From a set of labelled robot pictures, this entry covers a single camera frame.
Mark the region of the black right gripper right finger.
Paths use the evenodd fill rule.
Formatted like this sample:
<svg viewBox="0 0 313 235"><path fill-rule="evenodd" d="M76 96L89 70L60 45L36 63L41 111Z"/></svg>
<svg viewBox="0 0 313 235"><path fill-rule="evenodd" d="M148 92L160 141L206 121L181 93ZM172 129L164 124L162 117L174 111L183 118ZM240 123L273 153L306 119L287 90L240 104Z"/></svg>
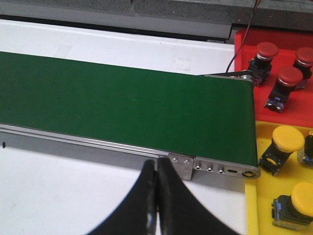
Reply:
<svg viewBox="0 0 313 235"><path fill-rule="evenodd" d="M157 195L163 235L242 234L242 204L234 194L186 185L168 158L157 161Z"/></svg>

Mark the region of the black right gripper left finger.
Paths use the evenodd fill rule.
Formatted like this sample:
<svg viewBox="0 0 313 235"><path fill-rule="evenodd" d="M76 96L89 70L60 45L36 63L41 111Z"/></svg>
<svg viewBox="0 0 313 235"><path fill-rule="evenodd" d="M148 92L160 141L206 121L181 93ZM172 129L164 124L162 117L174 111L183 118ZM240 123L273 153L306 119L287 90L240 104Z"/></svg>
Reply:
<svg viewBox="0 0 313 235"><path fill-rule="evenodd" d="M154 235L157 223L155 162L146 160L135 184L90 235Z"/></svg>

